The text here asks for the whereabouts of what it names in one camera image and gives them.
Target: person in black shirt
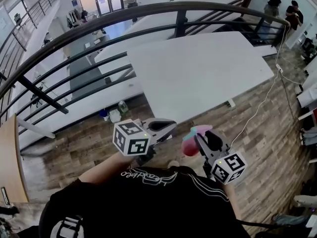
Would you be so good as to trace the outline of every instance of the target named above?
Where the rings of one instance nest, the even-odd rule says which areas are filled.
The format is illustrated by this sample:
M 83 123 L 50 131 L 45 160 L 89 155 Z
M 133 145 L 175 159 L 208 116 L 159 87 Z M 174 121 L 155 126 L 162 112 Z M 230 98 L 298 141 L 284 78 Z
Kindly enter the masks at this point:
M 291 24 L 290 31 L 288 33 L 288 36 L 291 36 L 292 32 L 297 30 L 297 26 L 302 26 L 304 22 L 303 14 L 299 10 L 298 3 L 296 1 L 292 0 L 292 6 L 288 6 L 286 16 L 285 20 Z
M 59 237 L 61 224 L 73 218 L 81 223 L 78 238 L 250 237 L 237 221 L 241 215 L 232 185 L 200 177 L 189 167 L 127 169 L 132 161 L 116 153 L 53 194 L 41 215 L 40 237 Z

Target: black hair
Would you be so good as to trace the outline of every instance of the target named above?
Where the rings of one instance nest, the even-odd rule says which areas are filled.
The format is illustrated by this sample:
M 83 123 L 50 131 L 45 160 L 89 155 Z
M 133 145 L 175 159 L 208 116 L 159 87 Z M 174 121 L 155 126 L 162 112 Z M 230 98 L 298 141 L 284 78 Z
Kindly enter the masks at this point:
M 292 5 L 293 6 L 298 6 L 298 3 L 295 0 L 292 0 Z
M 270 0 L 270 1 L 267 2 L 268 5 L 276 6 L 276 7 L 278 7 L 280 5 L 280 3 L 282 3 L 281 0 Z

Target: black t-shirt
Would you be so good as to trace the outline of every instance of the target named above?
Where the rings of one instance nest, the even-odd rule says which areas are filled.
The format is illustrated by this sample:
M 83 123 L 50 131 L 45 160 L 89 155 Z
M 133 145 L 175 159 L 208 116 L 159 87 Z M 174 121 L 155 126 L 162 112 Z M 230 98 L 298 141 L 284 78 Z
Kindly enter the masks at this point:
M 298 17 L 299 17 L 299 21 L 303 24 L 304 22 L 304 16 L 302 15 L 301 11 L 300 10 L 295 10 L 293 6 L 288 6 L 287 10 L 286 10 L 287 13 L 297 13 L 298 14 Z M 291 15 L 291 16 L 287 16 L 286 17 L 286 20 L 288 22 L 290 22 L 291 24 L 291 27 L 294 29 L 294 30 L 297 30 L 297 26 L 298 26 L 298 21 L 297 21 L 297 18 L 295 15 Z
M 77 180 L 51 196 L 40 237 L 49 238 L 59 221 L 79 215 L 85 238 L 169 233 L 249 238 L 220 185 L 187 169 L 138 167 L 103 185 Z

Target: white tabletop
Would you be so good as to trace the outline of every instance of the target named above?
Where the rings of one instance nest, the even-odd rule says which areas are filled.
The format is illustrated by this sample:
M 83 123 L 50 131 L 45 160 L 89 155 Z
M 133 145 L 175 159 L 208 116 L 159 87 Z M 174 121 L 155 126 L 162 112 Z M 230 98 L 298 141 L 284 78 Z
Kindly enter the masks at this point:
M 156 118 L 193 118 L 274 76 L 239 32 L 207 33 L 128 50 Z

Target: wooden floor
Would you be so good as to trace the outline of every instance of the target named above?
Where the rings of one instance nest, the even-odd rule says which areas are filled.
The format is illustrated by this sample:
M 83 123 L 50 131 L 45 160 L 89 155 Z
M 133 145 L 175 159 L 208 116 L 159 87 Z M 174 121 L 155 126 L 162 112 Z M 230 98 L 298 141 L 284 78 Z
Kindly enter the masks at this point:
M 274 59 L 275 56 L 272 56 L 265 60 L 276 74 Z M 282 51 L 278 63 L 286 77 L 303 82 L 304 63 L 297 52 Z M 299 104 L 294 84 L 286 80 L 284 82 L 296 118 Z M 259 103 L 265 99 L 272 83 L 273 78 L 234 98 L 234 109 L 224 104 L 178 125 L 174 138 L 159 146 L 158 154 L 147 165 L 166 167 L 170 160 L 178 160 L 181 165 L 190 166 L 198 174 L 204 175 L 203 159 L 200 156 L 185 157 L 181 153 L 182 137 L 192 126 L 211 124 L 229 140 L 233 140 L 255 113 Z M 130 111 L 122 119 L 146 119 L 153 116 L 144 96 L 128 102 L 128 106 Z M 244 178 L 235 184 L 244 220 L 269 223 L 273 214 L 288 209 L 291 198 L 297 193 L 309 169 L 310 157 L 308 150 L 300 146 L 299 128 L 300 124 L 293 120 L 279 76 L 268 100 L 233 145 L 249 164 Z M 111 142 L 112 130 L 113 125 L 109 121 L 94 116 L 58 133 L 54 140 L 47 138 L 22 151 L 22 164 L 32 203 L 19 205 L 21 214 L 10 220 L 13 227 L 24 229 L 37 225 L 50 194 L 114 154 L 116 148 Z M 251 235 L 259 231 L 252 227 L 246 229 Z

